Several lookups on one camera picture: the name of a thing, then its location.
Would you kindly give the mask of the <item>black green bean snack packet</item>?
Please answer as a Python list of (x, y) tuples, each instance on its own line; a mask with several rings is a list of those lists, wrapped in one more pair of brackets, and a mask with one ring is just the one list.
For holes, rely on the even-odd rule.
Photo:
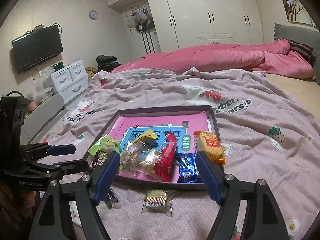
[(97, 150), (92, 162), (92, 167), (96, 168), (97, 166), (103, 165), (104, 161), (108, 158), (109, 153), (109, 150)]

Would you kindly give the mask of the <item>dark chocolate snack packet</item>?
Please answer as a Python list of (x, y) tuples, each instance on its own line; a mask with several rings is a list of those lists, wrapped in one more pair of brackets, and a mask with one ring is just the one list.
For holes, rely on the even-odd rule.
[(109, 189), (104, 202), (109, 209), (121, 209), (121, 204), (112, 189)]

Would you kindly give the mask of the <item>clear peanut candy packet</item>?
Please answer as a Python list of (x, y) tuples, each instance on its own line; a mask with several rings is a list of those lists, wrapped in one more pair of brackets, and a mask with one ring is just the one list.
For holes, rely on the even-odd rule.
[(120, 170), (140, 172), (156, 178), (154, 166), (160, 155), (159, 150), (144, 142), (128, 142), (120, 154)]

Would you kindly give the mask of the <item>blue biscuit snack pack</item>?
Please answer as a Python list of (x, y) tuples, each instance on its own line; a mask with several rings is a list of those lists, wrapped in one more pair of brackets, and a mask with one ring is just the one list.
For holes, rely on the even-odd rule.
[(202, 178), (196, 166), (196, 153), (176, 154), (178, 162), (179, 183), (202, 183)]

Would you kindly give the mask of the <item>orange cracker snack pack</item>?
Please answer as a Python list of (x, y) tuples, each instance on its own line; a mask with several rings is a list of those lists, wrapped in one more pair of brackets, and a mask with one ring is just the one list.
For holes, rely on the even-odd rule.
[(194, 136), (198, 152), (203, 151), (211, 162), (225, 166), (225, 153), (214, 132), (200, 130), (194, 132)]

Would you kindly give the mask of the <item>yellow snack wrapper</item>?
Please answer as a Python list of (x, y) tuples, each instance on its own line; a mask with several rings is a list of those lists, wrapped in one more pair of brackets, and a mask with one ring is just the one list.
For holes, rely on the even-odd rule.
[(152, 129), (146, 130), (144, 133), (136, 137), (132, 142), (134, 145), (148, 145), (153, 144), (158, 139), (158, 136), (154, 133)]

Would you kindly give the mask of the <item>small yellow cake packet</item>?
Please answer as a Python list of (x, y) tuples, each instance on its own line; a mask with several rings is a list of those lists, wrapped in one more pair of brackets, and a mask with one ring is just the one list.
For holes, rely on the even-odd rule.
[(157, 212), (165, 213), (172, 217), (172, 197), (176, 191), (174, 190), (149, 190), (146, 192), (141, 213)]

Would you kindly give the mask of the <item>red snack packet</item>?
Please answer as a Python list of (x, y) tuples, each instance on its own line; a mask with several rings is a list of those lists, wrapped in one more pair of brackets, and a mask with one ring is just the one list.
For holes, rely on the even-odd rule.
[(160, 156), (153, 167), (156, 176), (159, 176), (159, 178), (164, 182), (169, 181), (170, 168), (176, 153), (176, 147), (177, 139), (175, 135), (169, 131), (165, 131), (165, 144), (162, 147)]

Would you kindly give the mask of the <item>white drawer cabinet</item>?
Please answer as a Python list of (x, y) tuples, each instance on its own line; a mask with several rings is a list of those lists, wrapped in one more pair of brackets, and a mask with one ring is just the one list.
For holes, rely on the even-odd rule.
[(67, 104), (88, 87), (88, 74), (82, 60), (50, 74), (43, 82), (45, 88), (52, 87), (55, 95), (63, 97)]

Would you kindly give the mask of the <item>pink and blue book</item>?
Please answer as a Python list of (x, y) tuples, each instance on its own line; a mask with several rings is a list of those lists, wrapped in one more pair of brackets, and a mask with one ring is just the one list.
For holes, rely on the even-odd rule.
[[(115, 123), (107, 130), (113, 139), (120, 143), (120, 151), (123, 151), (127, 142), (132, 142), (144, 133), (152, 129), (158, 136), (157, 146), (155, 149), (161, 150), (165, 144), (165, 131), (169, 131), (177, 138), (176, 154), (196, 153), (196, 139), (194, 132), (205, 130), (212, 131), (207, 113), (179, 114), (179, 115), (160, 115), (160, 116), (138, 116), (127, 117), (120, 115), (116, 118)], [(170, 169), (170, 183), (178, 183), (179, 168), (178, 162), (173, 159)]]

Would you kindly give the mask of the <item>pile of dark clothes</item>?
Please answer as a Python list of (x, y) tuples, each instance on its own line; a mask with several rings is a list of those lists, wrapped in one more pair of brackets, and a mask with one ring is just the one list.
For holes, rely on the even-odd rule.
[(117, 67), (121, 66), (115, 56), (99, 55), (96, 58), (98, 64), (98, 71), (112, 72)]

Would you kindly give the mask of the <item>door with hanging bags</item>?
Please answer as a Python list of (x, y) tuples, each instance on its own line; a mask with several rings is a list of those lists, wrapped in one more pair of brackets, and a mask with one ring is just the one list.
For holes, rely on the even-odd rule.
[(127, 8), (124, 17), (137, 59), (161, 51), (153, 16), (147, 1)]

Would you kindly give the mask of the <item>dark striped pillow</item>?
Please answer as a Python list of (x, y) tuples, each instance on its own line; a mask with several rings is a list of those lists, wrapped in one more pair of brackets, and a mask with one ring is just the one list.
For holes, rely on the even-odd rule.
[(312, 57), (313, 48), (307, 44), (298, 43), (294, 40), (287, 40), (290, 45), (290, 50), (300, 54), (306, 61), (310, 61)]

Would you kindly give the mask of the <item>grey padded headboard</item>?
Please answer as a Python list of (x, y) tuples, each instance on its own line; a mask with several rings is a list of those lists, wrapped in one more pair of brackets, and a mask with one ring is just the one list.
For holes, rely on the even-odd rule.
[(279, 38), (293, 40), (313, 48), (309, 63), (315, 72), (315, 81), (319, 84), (319, 32), (311, 29), (275, 23), (274, 40)]

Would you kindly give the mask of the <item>tree wall painting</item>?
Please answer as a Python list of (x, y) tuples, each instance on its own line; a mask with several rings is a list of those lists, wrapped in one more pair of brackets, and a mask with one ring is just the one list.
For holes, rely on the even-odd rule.
[(311, 16), (299, 0), (282, 0), (289, 23), (309, 25), (316, 28)]

